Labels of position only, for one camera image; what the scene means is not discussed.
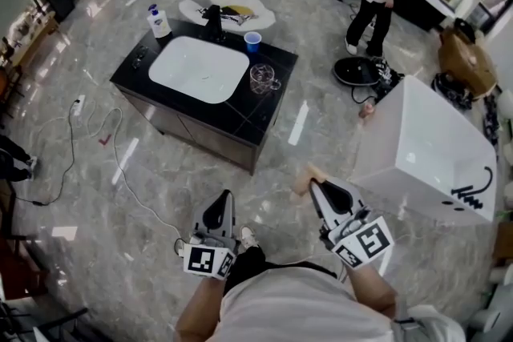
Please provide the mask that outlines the clear glass mug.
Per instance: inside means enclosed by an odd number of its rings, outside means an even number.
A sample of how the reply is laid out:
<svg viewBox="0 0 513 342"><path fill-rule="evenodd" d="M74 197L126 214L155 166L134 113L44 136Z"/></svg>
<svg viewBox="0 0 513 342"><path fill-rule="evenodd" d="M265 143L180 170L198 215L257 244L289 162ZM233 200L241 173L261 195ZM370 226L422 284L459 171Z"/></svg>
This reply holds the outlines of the clear glass mug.
<svg viewBox="0 0 513 342"><path fill-rule="evenodd" d="M257 95L265 95L281 88L281 81L275 77L275 71L269 64L254 65L249 76L250 90Z"/></svg>

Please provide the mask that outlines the brown cardboard box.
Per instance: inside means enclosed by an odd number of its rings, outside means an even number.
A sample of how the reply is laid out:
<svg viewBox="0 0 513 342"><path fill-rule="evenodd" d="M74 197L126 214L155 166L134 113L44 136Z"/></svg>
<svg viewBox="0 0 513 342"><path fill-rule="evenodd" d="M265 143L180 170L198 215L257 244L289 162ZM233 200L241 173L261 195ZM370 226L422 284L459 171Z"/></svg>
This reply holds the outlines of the brown cardboard box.
<svg viewBox="0 0 513 342"><path fill-rule="evenodd" d="M461 82L474 99L489 95L497 85L497 76L487 52L453 27L442 31L440 41L438 61L441 72Z"/></svg>

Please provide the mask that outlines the person's white shirt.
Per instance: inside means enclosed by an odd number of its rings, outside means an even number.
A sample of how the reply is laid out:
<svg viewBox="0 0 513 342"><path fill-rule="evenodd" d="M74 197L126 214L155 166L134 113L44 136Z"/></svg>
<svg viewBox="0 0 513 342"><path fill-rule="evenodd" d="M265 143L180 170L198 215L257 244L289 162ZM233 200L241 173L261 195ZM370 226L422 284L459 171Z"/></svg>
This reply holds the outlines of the person's white shirt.
<svg viewBox="0 0 513 342"><path fill-rule="evenodd" d="M467 342L430 305L397 319L357 302L336 278L309 268L269 269L227 292L208 342Z"/></svg>

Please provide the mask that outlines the white soap pump bottle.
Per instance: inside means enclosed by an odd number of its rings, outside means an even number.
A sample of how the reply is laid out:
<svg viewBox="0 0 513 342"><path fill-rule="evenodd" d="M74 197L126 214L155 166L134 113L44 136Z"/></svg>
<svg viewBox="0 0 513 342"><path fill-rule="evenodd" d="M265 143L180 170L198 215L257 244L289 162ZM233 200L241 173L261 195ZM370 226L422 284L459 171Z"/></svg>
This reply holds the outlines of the white soap pump bottle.
<svg viewBox="0 0 513 342"><path fill-rule="evenodd" d="M172 29L168 23L168 17L164 10L160 10L156 4L151 4L148 7L150 13L147 17L147 21L151 27L151 31L155 38L164 38L168 36Z"/></svg>

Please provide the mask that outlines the blue plastic cup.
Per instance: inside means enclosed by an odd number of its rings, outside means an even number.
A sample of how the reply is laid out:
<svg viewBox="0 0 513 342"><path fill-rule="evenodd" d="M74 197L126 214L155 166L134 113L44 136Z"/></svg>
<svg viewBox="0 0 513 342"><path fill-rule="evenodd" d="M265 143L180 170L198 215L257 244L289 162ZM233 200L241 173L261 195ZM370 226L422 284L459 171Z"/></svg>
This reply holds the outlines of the blue plastic cup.
<svg viewBox="0 0 513 342"><path fill-rule="evenodd" d="M244 42L249 53L256 53L261 44L262 37L256 31L250 31L244 35Z"/></svg>

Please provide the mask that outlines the black bag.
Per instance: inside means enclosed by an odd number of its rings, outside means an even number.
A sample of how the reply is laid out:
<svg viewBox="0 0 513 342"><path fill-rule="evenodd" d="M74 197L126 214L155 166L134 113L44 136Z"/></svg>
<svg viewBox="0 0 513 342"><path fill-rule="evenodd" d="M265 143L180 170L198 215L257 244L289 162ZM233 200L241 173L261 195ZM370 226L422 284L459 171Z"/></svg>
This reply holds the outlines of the black bag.
<svg viewBox="0 0 513 342"><path fill-rule="evenodd" d="M473 26L466 20L456 18L454 20L454 32L467 44L475 44L475 31Z"/></svg>

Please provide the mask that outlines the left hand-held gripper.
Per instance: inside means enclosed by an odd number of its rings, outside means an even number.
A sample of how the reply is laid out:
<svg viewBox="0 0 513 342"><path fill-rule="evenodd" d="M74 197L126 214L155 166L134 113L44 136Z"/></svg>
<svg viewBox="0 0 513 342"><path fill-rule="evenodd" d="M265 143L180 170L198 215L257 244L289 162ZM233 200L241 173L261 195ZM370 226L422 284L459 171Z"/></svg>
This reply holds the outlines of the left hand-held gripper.
<svg viewBox="0 0 513 342"><path fill-rule="evenodd" d="M235 224L235 198L230 190L206 199L195 210L194 233L182 247L184 272L226 279L240 246L234 235Z"/></svg>

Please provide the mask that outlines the person's black trousers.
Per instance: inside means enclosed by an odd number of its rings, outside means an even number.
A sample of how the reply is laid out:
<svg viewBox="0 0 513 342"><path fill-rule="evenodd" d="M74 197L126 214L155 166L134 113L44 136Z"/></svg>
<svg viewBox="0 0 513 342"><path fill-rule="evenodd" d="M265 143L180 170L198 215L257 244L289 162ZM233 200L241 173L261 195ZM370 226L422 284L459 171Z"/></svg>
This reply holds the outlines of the person's black trousers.
<svg viewBox="0 0 513 342"><path fill-rule="evenodd" d="M313 269L314 271L323 272L335 279L337 278L337 275L334 272L307 261L294 264L275 264L269 262L260 246L251 246L237 256L236 261L232 265L225 281L223 296L225 296L235 286L260 275L262 272L281 268L308 268Z"/></svg>

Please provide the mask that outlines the beige sponge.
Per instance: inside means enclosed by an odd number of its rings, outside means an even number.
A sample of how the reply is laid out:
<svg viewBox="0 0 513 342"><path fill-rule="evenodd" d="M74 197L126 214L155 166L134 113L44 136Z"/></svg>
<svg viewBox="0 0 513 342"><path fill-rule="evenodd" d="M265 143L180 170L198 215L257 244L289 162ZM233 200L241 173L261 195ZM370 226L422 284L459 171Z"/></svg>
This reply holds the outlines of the beige sponge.
<svg viewBox="0 0 513 342"><path fill-rule="evenodd" d="M329 175L326 172L312 163L308 163L296 177L293 192L297 196L302 197L309 192L309 185L312 181L324 183L328 178Z"/></svg>

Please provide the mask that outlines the white bathtub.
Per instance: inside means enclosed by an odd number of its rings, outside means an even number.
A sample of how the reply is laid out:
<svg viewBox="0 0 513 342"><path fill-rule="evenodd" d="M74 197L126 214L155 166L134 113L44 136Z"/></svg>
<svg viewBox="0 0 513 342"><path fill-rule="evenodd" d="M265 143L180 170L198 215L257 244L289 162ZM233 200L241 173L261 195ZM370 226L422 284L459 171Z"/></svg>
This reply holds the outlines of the white bathtub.
<svg viewBox="0 0 513 342"><path fill-rule="evenodd" d="M482 186L484 167L494 181L475 210L450 194ZM367 117L349 178L354 185L408 209L457 226L490 223L495 216L496 154L484 135L443 97L407 75Z"/></svg>

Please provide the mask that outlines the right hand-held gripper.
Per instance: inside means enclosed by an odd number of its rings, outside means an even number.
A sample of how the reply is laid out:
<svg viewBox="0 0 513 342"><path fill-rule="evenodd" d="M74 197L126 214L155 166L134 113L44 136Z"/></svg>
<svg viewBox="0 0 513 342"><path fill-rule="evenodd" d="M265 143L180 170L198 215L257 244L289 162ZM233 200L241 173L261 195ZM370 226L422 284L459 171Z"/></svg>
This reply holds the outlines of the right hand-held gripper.
<svg viewBox="0 0 513 342"><path fill-rule="evenodd" d="M349 268L362 268L394 246L383 216L372 219L360 192L345 180L310 182L309 194L321 221L320 240Z"/></svg>

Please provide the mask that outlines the black eyeglasses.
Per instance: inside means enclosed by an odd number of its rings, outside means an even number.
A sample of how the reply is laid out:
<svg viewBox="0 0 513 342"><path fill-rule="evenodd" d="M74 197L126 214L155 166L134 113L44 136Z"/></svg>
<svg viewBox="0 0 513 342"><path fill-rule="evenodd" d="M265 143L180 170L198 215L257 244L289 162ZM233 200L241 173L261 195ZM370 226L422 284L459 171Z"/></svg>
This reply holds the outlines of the black eyeglasses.
<svg viewBox="0 0 513 342"><path fill-rule="evenodd" d="M144 45L139 46L136 49L136 51L135 51L135 58L133 59L133 61L131 63L131 67L134 70L137 70L140 67L141 62L144 60L144 58L147 55L147 52L148 52L148 48L146 46L144 46Z"/></svg>

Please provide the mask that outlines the black top vanity cabinet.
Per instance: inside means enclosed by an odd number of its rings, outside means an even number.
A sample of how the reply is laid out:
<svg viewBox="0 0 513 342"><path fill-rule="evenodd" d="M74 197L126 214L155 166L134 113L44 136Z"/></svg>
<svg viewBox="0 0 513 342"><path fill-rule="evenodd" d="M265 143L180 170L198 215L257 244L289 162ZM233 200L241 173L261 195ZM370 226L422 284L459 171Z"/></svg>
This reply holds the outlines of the black top vanity cabinet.
<svg viewBox="0 0 513 342"><path fill-rule="evenodd" d="M203 26L175 19L169 24L172 32L164 38L155 38L148 31L112 75L111 82L160 133L173 135L253 173L267 134L276 122L297 56L266 43L260 44L256 53L249 53L240 35L226 33L223 42L211 43L246 54L249 66L230 99L218 104L203 103L149 78L151 64L172 39L188 36L204 40ZM142 45L148 52L134 70L131 63ZM249 71L259 63L274 69L275 77L281 81L279 90L265 95L250 90Z"/></svg>

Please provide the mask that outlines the person's white shoe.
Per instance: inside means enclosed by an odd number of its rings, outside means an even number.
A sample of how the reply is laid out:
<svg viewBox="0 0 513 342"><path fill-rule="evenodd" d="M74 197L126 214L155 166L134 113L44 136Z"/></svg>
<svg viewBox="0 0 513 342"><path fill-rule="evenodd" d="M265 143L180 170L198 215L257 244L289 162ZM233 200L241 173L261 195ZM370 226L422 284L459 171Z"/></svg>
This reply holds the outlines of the person's white shoe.
<svg viewBox="0 0 513 342"><path fill-rule="evenodd" d="M254 230L249 225L243 225L240 228L240 242L244 250L260 246Z"/></svg>

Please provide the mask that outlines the white oval basin on floor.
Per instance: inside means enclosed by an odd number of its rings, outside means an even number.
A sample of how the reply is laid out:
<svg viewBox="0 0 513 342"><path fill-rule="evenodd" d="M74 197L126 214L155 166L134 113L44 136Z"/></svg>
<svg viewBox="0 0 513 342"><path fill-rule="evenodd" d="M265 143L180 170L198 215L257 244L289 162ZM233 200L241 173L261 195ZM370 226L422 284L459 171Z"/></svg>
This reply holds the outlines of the white oval basin on floor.
<svg viewBox="0 0 513 342"><path fill-rule="evenodd" d="M208 20L204 15L212 5L220 7L221 26L225 31L262 31L276 23L275 14L260 0L182 0L179 11L186 20L205 26Z"/></svg>

